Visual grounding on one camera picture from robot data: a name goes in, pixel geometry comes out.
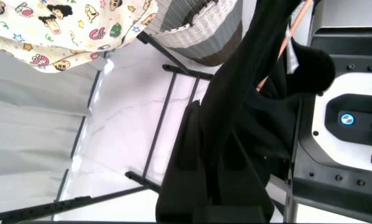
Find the metal rack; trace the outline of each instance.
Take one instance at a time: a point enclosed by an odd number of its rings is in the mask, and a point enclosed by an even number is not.
[[[73,210],[73,209],[77,209],[77,208],[85,207],[85,206],[88,206],[88,205],[93,205],[93,204],[96,204],[96,203],[111,200],[111,199],[114,199],[114,198],[134,194],[134,193],[141,192],[141,191],[147,190],[147,189],[150,189],[150,190],[153,190],[153,191],[159,193],[160,186],[155,184],[151,180],[147,179],[146,175],[147,175],[147,171],[149,170],[149,166],[150,166],[150,163],[151,163],[151,158],[152,158],[154,149],[156,147],[156,142],[157,142],[157,139],[159,137],[161,125],[162,125],[162,122],[164,120],[165,112],[167,110],[168,103],[169,103],[169,100],[170,100],[170,96],[171,96],[172,90],[174,88],[174,83],[175,83],[176,77],[177,77],[178,74],[180,74],[180,75],[186,75],[186,76],[195,78],[194,86],[193,86],[193,89],[192,89],[192,92],[190,94],[190,98],[189,98],[189,101],[188,101],[188,104],[191,104],[191,102],[193,101],[193,98],[195,96],[195,92],[197,90],[199,81],[200,80],[208,80],[209,81],[213,78],[213,75],[208,74],[208,73],[194,71],[194,70],[189,70],[184,64],[182,64],[179,60],[177,60],[171,53],[169,53],[165,48],[163,48],[163,46],[158,44],[152,37],[147,35],[145,32],[141,32],[138,35],[137,38],[141,42],[143,42],[144,44],[151,44],[154,48],[156,48],[159,52],[164,54],[169,60],[171,60],[172,63],[174,63],[176,65],[176,66],[172,66],[172,65],[163,65],[162,66],[162,68],[165,71],[172,72],[172,79],[171,79],[171,82],[170,82],[170,85],[169,85],[169,88],[168,88],[167,95],[165,97],[164,105],[163,105],[162,110],[161,110],[159,122],[157,124],[156,131],[154,133],[154,137],[153,137],[153,140],[152,140],[152,144],[151,144],[151,147],[150,147],[150,150],[149,150],[149,154],[148,154],[148,157],[147,157],[147,160],[146,160],[146,164],[145,164],[143,173],[141,175],[137,174],[133,171],[129,171],[129,172],[125,173],[126,177],[130,178],[131,180],[133,180],[133,181],[135,181],[139,184],[141,184],[142,186],[141,187],[135,187],[133,189],[123,190],[123,191],[120,191],[120,192],[115,192],[115,193],[112,193],[112,194],[106,194],[106,195],[102,195],[102,196],[94,197],[94,198],[92,198],[90,196],[85,196],[85,197],[77,197],[77,198],[70,199],[70,200],[64,200],[64,201],[56,200],[53,203],[47,203],[47,204],[44,204],[44,205],[37,205],[37,206],[34,206],[34,207],[28,207],[28,208],[22,208],[22,209],[2,212],[2,213],[0,213],[0,221],[2,221],[1,222],[2,224],[19,223],[19,222],[22,222],[22,223],[102,223],[102,222],[85,222],[85,221],[82,221],[82,222],[68,222],[68,221],[55,222],[55,221],[53,221],[53,219],[52,219],[52,221],[33,221],[33,220],[38,219],[38,218],[47,217],[47,216],[50,216],[50,215],[53,217],[53,215],[58,214],[58,213],[68,212],[68,211]],[[104,223],[129,223],[129,222],[104,222]]]

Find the green cartoon character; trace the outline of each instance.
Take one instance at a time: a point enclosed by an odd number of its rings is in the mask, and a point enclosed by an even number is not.
[[[110,30],[110,37],[117,38],[121,33],[121,25],[116,23]]]

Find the white curtain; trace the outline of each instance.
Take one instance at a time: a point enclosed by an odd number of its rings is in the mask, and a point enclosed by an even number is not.
[[[104,65],[40,73],[0,51],[0,212],[57,198]]]

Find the blue circular logo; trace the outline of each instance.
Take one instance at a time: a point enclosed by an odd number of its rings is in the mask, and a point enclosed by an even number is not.
[[[341,117],[341,122],[344,125],[351,125],[355,122],[355,118],[351,114],[344,114]]]

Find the orange stick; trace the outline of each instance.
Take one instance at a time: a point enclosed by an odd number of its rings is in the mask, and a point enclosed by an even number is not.
[[[312,3],[313,3],[313,0],[307,0],[306,3],[304,4],[304,6],[302,7],[302,9],[300,10],[300,12],[298,13],[297,18],[295,19],[294,23],[292,23],[292,26],[291,26],[291,29],[290,29],[290,37],[287,37],[287,36],[284,37],[283,43],[281,44],[281,47],[280,47],[279,56],[277,57],[277,59],[279,59],[281,54],[283,54],[284,49],[286,49],[286,47],[287,47],[287,43],[289,41],[289,38],[291,38],[294,35],[294,33],[297,30],[302,18],[304,17],[306,11],[308,10],[308,8],[310,7],[310,5]],[[266,80],[267,80],[267,77],[265,77],[258,84],[258,86],[256,87],[256,91],[261,91],[261,88],[265,84]]]

